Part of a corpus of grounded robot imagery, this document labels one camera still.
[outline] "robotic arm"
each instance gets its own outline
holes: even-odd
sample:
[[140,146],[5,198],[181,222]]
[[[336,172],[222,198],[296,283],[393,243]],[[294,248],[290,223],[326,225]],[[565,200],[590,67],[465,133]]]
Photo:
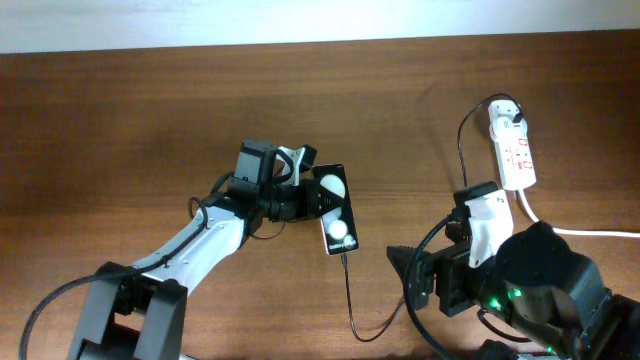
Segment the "robotic arm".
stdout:
[[[387,248],[409,290],[407,308],[427,306],[435,289],[445,315],[477,305],[557,358],[640,359],[640,303],[606,288],[591,259],[571,251],[544,222],[511,236],[504,190],[494,182],[460,190],[454,199],[446,226],[454,245],[421,254]],[[416,266],[409,268],[414,256]],[[487,341],[478,359],[519,357],[504,344]]]
[[[92,284],[74,336],[68,360],[176,360],[180,355],[187,297],[205,276],[231,255],[261,226],[262,219],[297,221],[321,218],[327,253],[358,248],[346,177],[342,165],[313,167],[316,150],[274,148],[245,140],[228,189],[201,201],[192,221],[176,236],[131,265],[111,262],[97,274],[164,265],[140,276]],[[276,160],[285,163],[274,175]],[[300,174],[313,170],[313,179]],[[145,317],[140,332],[114,321],[115,313]]]

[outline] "white power strip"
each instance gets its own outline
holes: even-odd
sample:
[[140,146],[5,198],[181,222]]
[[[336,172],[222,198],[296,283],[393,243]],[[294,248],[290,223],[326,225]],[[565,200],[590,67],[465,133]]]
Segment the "white power strip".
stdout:
[[[524,189],[536,183],[533,158],[527,137],[527,122],[514,123],[520,113],[511,100],[496,100],[489,105],[489,134],[496,147],[500,180],[505,190],[517,191],[522,207],[533,222],[540,221],[524,195]],[[619,236],[640,238],[640,233],[624,231],[569,230],[553,228],[557,234],[576,236]]]
[[500,181],[505,190],[526,189],[536,183],[533,158],[527,138],[527,122],[514,123],[520,110],[511,100],[496,100],[489,105],[489,133],[496,147]]

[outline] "wood grain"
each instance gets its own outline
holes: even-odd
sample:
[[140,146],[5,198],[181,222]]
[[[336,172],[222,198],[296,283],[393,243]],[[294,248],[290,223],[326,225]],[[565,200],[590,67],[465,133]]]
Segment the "wood grain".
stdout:
[[[127,264],[187,223],[186,199],[235,166],[244,138],[345,165],[361,249],[362,332],[396,304],[387,245],[415,245],[462,186],[455,135],[487,95],[521,102],[542,219],[640,230],[640,32],[384,40],[0,57],[0,357],[33,307],[107,260]],[[471,183],[497,180],[484,112],[463,132]],[[512,202],[516,228],[530,222]],[[265,234],[276,228],[265,226]],[[640,242],[566,237],[615,292],[640,298]],[[433,249],[447,245],[440,236]],[[38,321],[32,359],[66,356],[86,288]],[[473,311],[421,311],[452,350],[495,338]],[[523,350],[536,350],[534,345]],[[189,298],[184,352],[218,358],[386,358],[431,350],[405,313],[371,344],[350,332],[340,260],[316,222],[250,242]]]

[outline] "green led light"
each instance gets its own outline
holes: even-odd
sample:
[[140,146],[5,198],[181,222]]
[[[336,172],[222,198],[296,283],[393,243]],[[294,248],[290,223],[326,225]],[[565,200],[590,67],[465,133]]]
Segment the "green led light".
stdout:
[[497,310],[502,309],[502,305],[500,305],[500,302],[498,301],[498,299],[491,299],[489,306]]

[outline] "power strip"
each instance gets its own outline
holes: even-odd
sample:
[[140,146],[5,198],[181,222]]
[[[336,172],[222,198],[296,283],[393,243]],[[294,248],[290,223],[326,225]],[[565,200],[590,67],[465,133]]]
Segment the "power strip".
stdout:
[[500,181],[502,188],[510,191],[526,189],[536,183],[527,122],[521,116],[516,119],[519,113],[511,100],[496,100],[489,105],[489,134],[496,148]]

